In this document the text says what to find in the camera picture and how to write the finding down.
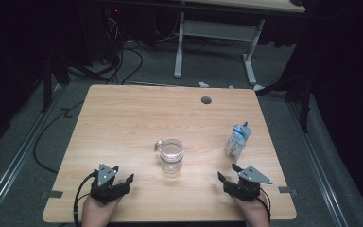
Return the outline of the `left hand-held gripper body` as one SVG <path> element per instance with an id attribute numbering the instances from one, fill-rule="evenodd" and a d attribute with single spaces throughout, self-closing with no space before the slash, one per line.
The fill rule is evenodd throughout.
<path id="1" fill-rule="evenodd" d="M 108 204 L 130 192 L 129 188 L 122 188 L 119 184 L 114 184 L 112 180 L 113 167 L 100 163 L 95 172 L 90 195 L 96 201 Z"/>

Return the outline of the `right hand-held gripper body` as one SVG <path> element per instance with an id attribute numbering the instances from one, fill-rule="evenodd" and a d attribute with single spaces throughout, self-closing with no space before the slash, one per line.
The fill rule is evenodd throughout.
<path id="1" fill-rule="evenodd" d="M 240 172 L 238 182 L 231 182 L 231 187 L 223 187 L 223 191 L 242 201 L 252 201 L 260 196 L 262 183 L 273 184 L 273 180 L 257 170 L 254 166 L 248 166 Z"/>

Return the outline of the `clear glass mug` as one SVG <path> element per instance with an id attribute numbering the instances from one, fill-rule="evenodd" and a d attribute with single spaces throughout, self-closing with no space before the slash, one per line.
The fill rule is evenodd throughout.
<path id="1" fill-rule="evenodd" d="M 175 174 L 182 169 L 184 147 L 179 140 L 158 140 L 155 151 L 159 152 L 161 168 L 167 174 Z"/>

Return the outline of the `person's left hand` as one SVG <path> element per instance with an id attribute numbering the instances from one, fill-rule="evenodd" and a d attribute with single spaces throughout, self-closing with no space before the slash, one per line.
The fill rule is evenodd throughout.
<path id="1" fill-rule="evenodd" d="M 88 196 L 83 203 L 81 227 L 106 227 L 121 198 L 103 204 Z"/>

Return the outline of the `person's right hand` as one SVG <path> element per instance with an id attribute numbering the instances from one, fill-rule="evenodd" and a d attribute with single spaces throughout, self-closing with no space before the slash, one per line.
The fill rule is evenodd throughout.
<path id="1" fill-rule="evenodd" d="M 234 196 L 232 200 L 240 208 L 243 217 L 251 227 L 270 227 L 266 209 L 267 199 L 264 193 L 260 194 L 258 200 L 242 201 Z"/>

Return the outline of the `grey tape strip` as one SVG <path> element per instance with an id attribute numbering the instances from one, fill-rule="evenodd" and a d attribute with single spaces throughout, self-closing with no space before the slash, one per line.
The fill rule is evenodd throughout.
<path id="1" fill-rule="evenodd" d="M 42 199 L 49 199 L 49 198 L 56 198 L 60 199 L 62 197 L 63 192 L 62 191 L 56 191 L 56 190 L 44 190 L 41 194 Z"/>
<path id="2" fill-rule="evenodd" d="M 280 186 L 278 188 L 281 194 L 297 195 L 297 190 L 289 186 Z"/>

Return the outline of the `black stand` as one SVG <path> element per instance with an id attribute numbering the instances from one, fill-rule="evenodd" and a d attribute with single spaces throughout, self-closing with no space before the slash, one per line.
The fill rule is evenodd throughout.
<path id="1" fill-rule="evenodd" d="M 304 132 L 308 132 L 307 119 L 310 111 L 312 77 L 305 75 L 296 75 L 287 79 L 281 79 L 276 83 L 269 85 L 259 91 L 258 96 L 265 95 L 272 91 L 285 91 L 285 101 L 287 103 L 300 103 L 299 123 Z"/>
<path id="2" fill-rule="evenodd" d="M 55 78 L 59 85 L 68 85 L 70 77 L 67 73 L 67 65 L 62 56 L 50 55 L 43 65 L 43 108 L 45 113 L 52 103 L 52 78 Z"/>

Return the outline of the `black device with red light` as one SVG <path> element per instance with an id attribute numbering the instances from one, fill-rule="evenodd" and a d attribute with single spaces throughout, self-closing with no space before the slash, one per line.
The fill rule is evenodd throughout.
<path id="1" fill-rule="evenodd" d="M 104 8 L 104 15 L 106 18 L 117 20 L 121 16 L 121 11 L 119 8 L 107 6 Z"/>

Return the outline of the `metal floor rail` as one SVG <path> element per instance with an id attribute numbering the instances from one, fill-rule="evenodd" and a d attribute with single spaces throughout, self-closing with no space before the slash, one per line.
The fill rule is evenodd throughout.
<path id="1" fill-rule="evenodd" d="M 316 153 L 315 147 L 309 137 L 308 132 L 304 129 L 301 124 L 300 112 L 295 104 L 287 103 L 287 108 L 294 118 L 294 122 L 299 129 L 301 138 L 304 142 L 306 153 L 309 158 L 314 177 L 317 181 L 320 193 L 322 194 L 323 200 L 327 206 L 329 214 L 336 227 L 348 227 L 347 219 L 345 218 L 340 204 L 337 200 L 337 195 L 334 188 L 332 187 L 324 168 L 320 162 L 319 156 Z"/>
<path id="2" fill-rule="evenodd" d="M 38 88 L 24 107 L 14 116 L 0 140 L 0 206 L 16 181 L 32 152 L 37 137 L 43 130 L 55 105 L 61 100 L 66 85 L 56 85 L 53 98 L 43 110 L 43 89 Z"/>

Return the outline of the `white metal frame desk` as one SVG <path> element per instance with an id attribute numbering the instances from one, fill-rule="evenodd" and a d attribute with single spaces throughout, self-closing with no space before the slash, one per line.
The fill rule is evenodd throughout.
<path id="1" fill-rule="evenodd" d="M 301 0 L 181 0 L 181 6 L 192 4 L 220 7 L 221 12 L 226 9 L 248 9 L 254 12 L 281 12 L 281 13 L 305 13 L 305 7 Z M 242 23 L 215 22 L 210 19 L 185 19 L 184 13 L 179 14 L 178 50 L 174 68 L 174 77 L 182 76 L 183 40 L 185 36 L 213 38 L 231 41 L 248 42 L 250 47 L 242 56 L 249 84 L 254 88 L 262 86 L 257 84 L 251 59 L 263 30 L 266 19 L 261 16 L 254 20 L 253 25 Z"/>

